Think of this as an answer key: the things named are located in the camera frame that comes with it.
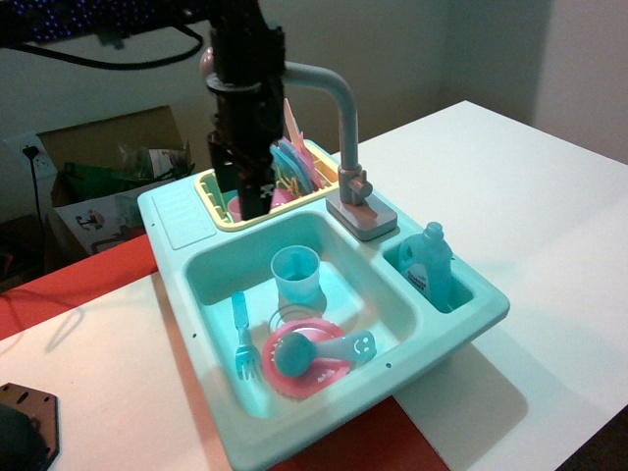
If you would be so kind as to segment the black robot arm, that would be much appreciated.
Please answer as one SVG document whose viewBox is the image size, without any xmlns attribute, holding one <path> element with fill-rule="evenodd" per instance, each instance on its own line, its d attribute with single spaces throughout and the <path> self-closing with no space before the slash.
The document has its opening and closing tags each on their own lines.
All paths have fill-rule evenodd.
<svg viewBox="0 0 628 471">
<path fill-rule="evenodd" d="M 108 63 L 50 50 L 94 34 L 116 48 L 126 38 L 172 27 L 195 39 L 191 49 L 136 63 Z M 84 67 L 140 71 L 180 62 L 210 46 L 204 72 L 217 112 L 208 136 L 222 190 L 237 192 L 242 219 L 269 213 L 275 188 L 271 146 L 284 132 L 286 37 L 256 1 L 4 1 L 1 45 Z"/>
</svg>

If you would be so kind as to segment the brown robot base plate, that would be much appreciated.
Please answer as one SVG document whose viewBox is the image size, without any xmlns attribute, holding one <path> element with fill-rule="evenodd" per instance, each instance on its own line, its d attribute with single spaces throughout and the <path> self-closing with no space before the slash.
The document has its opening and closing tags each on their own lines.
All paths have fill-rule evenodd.
<svg viewBox="0 0 628 471">
<path fill-rule="evenodd" d="M 48 470 L 59 452 L 58 397 L 23 385 L 2 385 L 1 469 Z"/>
</svg>

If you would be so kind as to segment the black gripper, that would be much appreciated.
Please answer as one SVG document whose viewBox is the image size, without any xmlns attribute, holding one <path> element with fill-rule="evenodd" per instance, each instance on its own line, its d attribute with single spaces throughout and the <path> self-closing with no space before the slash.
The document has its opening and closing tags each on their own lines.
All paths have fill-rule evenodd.
<svg viewBox="0 0 628 471">
<path fill-rule="evenodd" d="M 283 132 L 285 31 L 266 22 L 256 1 L 212 1 L 209 22 L 206 84 L 217 103 L 207 136 L 211 165 L 220 190 L 237 190 L 241 218 L 251 220 L 269 213 L 274 194 L 270 145 Z"/>
</svg>

